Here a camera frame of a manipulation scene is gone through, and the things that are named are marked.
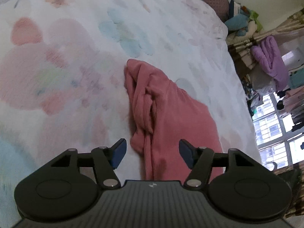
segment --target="purple towel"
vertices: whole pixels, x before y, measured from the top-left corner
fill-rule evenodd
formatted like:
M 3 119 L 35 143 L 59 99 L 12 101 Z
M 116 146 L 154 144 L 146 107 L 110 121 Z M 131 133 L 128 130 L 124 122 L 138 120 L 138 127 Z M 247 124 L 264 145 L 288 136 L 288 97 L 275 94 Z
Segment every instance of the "purple towel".
M 251 53 L 265 73 L 274 78 L 277 91 L 282 91 L 288 84 L 289 76 L 275 38 L 266 37 L 260 46 L 251 47 Z

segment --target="bed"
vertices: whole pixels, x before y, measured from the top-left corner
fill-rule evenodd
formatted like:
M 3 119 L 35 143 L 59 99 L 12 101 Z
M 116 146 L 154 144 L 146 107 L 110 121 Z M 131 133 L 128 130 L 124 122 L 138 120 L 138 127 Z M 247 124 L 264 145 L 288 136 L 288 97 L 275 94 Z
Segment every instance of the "bed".
M 0 0 L 0 227 L 17 183 L 67 148 L 128 142 L 116 174 L 142 178 L 130 147 L 128 59 L 161 69 L 209 108 L 223 152 L 260 161 L 227 28 L 201 0 Z

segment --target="plaid curtain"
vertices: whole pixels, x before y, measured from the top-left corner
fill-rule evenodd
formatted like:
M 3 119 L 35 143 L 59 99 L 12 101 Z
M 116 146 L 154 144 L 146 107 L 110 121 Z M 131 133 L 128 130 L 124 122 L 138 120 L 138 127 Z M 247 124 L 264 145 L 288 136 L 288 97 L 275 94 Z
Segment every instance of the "plaid curtain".
M 285 214 L 285 218 L 304 215 L 304 174 L 303 174 L 304 173 L 304 161 L 293 164 L 292 166 L 286 166 L 286 167 L 280 168 L 278 170 L 275 170 L 274 173 L 276 175 L 278 175 L 280 173 L 287 172 L 292 169 L 301 170 L 301 173 L 302 173 L 301 189 L 300 189 L 300 192 L 299 192 L 299 195 L 298 195 L 296 201 Z
M 240 79 L 243 79 L 257 63 L 250 52 L 251 46 L 257 45 L 269 35 L 275 37 L 278 46 L 304 36 L 304 9 L 290 16 L 273 30 L 228 46 L 228 51 L 234 61 L 235 70 Z

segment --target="window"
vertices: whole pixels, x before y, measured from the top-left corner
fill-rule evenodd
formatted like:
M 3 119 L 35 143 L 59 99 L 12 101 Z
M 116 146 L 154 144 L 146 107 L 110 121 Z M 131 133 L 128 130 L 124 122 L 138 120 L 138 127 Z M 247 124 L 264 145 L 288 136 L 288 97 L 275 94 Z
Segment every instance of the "window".
M 262 164 L 272 170 L 275 162 L 278 168 L 292 165 L 304 160 L 304 127 L 291 132 L 291 115 L 280 118 L 277 102 L 280 98 L 275 94 L 265 95 L 261 106 L 256 108 L 253 125 L 256 142 L 259 147 Z

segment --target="orange flower print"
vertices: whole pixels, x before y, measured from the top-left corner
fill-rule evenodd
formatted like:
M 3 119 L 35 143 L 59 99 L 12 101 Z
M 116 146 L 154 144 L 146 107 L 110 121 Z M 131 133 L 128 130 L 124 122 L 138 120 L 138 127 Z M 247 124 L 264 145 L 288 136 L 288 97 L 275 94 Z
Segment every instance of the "orange flower print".
M 69 5 L 67 0 L 45 0 L 45 1 L 52 4 L 55 8 Z

